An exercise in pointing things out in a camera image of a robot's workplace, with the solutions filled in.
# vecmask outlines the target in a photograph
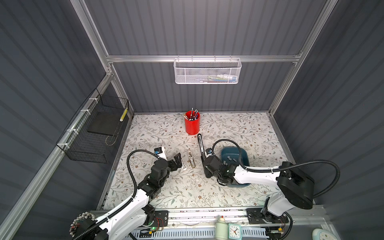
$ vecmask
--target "blue bowl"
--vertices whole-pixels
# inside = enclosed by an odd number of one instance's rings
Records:
[[[241,149],[241,161],[244,166],[249,166],[249,160],[248,160],[248,155],[247,152]],[[237,147],[225,147],[221,150],[221,162],[226,163],[226,164],[239,164],[238,162],[239,159],[239,150]],[[233,184],[228,184],[228,187],[246,187],[251,185],[250,183],[245,183],[245,184],[239,184],[239,185],[233,185]]]

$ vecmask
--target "gray wall panel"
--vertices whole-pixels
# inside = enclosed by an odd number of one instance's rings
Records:
[[[0,1],[0,42],[3,221],[105,71],[69,1]],[[65,157],[14,239],[69,238],[72,220],[96,207],[111,165]]]
[[[238,84],[176,84],[172,63],[114,63],[135,112],[268,110],[291,63],[243,63]]]
[[[297,162],[328,159],[341,168],[316,202],[344,239],[380,238],[384,227],[376,221],[384,214],[382,29],[383,0],[339,0],[275,114]],[[306,171],[317,190],[334,177],[328,166]]]
[[[324,0],[86,0],[110,55],[291,55]]]
[[[112,97],[118,97],[115,89],[113,88],[112,84],[108,85],[107,89],[105,89],[105,92],[103,93],[103,95],[106,95],[106,96],[112,96]]]

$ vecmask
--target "black cable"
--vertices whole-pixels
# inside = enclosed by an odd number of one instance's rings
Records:
[[[233,143],[236,147],[237,147],[237,149],[239,150],[239,164],[245,169],[245,167],[244,167],[244,165],[243,165],[243,162],[242,162],[242,159],[241,159],[241,148],[239,147],[239,145],[237,145],[237,143],[235,143],[234,141],[232,141],[232,140],[229,140],[229,139],[220,139],[220,140],[217,140],[215,143],[214,143],[214,145],[212,146],[212,152],[213,152],[213,154],[215,153],[215,146],[216,146],[216,144],[218,144],[219,142],[222,142],[222,141],[225,141],[225,142],[231,142],[231,143]]]
[[[220,184],[221,186],[224,186],[224,187],[226,186],[225,184],[220,183],[220,182],[218,181],[218,178],[216,178],[216,180],[217,180],[217,183]]]
[[[288,227],[288,230],[284,233],[284,235],[281,237],[281,238],[278,238],[277,240],[283,240],[284,238],[286,238],[289,234],[289,232],[292,230],[292,226],[293,226],[293,220],[292,220],[292,217],[291,215],[289,215],[288,212],[284,212],[288,218],[289,218],[289,227]]]
[[[133,240],[137,240],[137,238],[135,238],[135,236],[132,235],[132,233],[129,233],[129,236],[130,236]]]
[[[132,178],[132,182],[133,182],[133,194],[131,196],[131,198],[124,204],[122,205],[119,209],[117,209],[116,211],[114,211],[113,213],[109,214],[108,217],[104,218],[103,220],[100,220],[98,221],[96,224],[92,225],[91,227],[89,227],[87,230],[83,231],[81,234],[79,234],[78,236],[76,236],[73,240],[78,240],[80,239],[82,236],[90,233],[91,231],[93,231],[95,228],[97,228],[98,226],[100,226],[101,224],[105,223],[106,221],[109,220],[109,218],[115,216],[116,214],[118,214],[121,210],[123,210],[126,206],[128,206],[128,204],[130,204],[133,199],[135,198],[136,196],[136,192],[137,192],[137,183],[136,183],[136,180],[135,180],[135,177],[133,176],[133,173],[132,173],[132,170],[131,170],[131,167],[129,166],[129,158],[136,152],[146,152],[146,153],[149,153],[151,155],[153,155],[155,158],[159,158],[156,154],[150,152],[150,151],[147,151],[147,150],[143,150],[143,149],[137,149],[137,150],[134,150],[132,151],[128,157],[127,157],[127,168],[128,168],[128,172],[129,172],[129,175],[130,177]]]
[[[236,147],[239,149],[239,159],[241,159],[241,149],[239,147],[239,145],[237,145],[237,143],[235,143],[234,141],[232,140],[229,140],[229,139],[220,139],[220,140],[217,140],[213,146],[212,146],[212,152],[214,152],[214,149],[215,149],[215,146],[217,143],[221,142],[221,141],[227,141],[227,142],[231,142],[233,144],[236,145]],[[338,182],[338,180],[340,179],[340,168],[339,166],[337,166],[336,163],[334,162],[331,162],[331,161],[328,161],[328,160],[322,160],[322,159],[318,159],[318,160],[310,160],[310,161],[307,161],[307,162],[303,162],[303,163],[299,163],[299,164],[295,164],[295,165],[291,165],[289,167],[282,167],[282,168],[277,168],[277,169],[269,169],[269,170],[257,170],[257,169],[250,169],[250,168],[247,168],[243,165],[243,163],[241,161],[239,161],[239,164],[242,168],[244,168],[245,170],[249,171],[249,172],[257,172],[257,173],[269,173],[269,172],[280,172],[280,171],[284,171],[284,170],[288,170],[288,169],[291,169],[291,168],[295,168],[295,167],[300,167],[300,166],[304,166],[304,165],[308,165],[308,164],[314,164],[314,163],[325,163],[325,164],[329,164],[329,165],[332,165],[335,170],[336,170],[336,174],[335,174],[335,177],[334,179],[332,180],[331,184],[329,184],[325,189],[321,190],[320,192],[316,193],[313,195],[313,198],[316,198],[316,197],[319,197],[321,195],[323,195],[324,193],[328,192],[329,190],[331,190],[335,185],[336,183]]]
[[[337,166],[336,163],[328,161],[328,160],[318,159],[318,160],[310,160],[307,162],[291,165],[289,167],[281,167],[281,168],[272,169],[272,170],[256,170],[256,169],[249,169],[249,168],[245,168],[245,169],[249,172],[258,172],[258,173],[280,172],[280,171],[288,170],[291,168],[300,167],[300,166],[304,166],[304,165],[308,165],[308,164],[314,164],[314,163],[329,164],[329,165],[332,165],[336,170],[335,177],[334,177],[333,181],[331,182],[331,184],[329,184],[325,189],[323,189],[320,192],[313,195],[313,198],[316,198],[316,197],[319,197],[320,195],[323,195],[324,193],[328,192],[329,190],[331,190],[331,188],[333,188],[336,185],[336,183],[338,182],[338,180],[340,179],[340,168],[339,168],[339,166]]]

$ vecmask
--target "wire mesh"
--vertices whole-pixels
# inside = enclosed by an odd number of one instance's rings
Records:
[[[236,84],[240,76],[239,58],[229,61],[180,61],[175,58],[175,82],[177,84]]]
[[[108,163],[114,161],[124,134],[128,118],[118,121],[113,136],[88,132],[88,128],[98,113],[121,116],[128,107],[128,100],[106,95],[99,95],[87,110],[82,110],[82,117],[71,130],[65,144],[57,144],[71,160]]]

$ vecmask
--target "pen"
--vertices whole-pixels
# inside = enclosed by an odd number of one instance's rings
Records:
[[[196,120],[197,119],[197,110],[195,110],[195,117],[194,117],[194,119],[193,120]]]

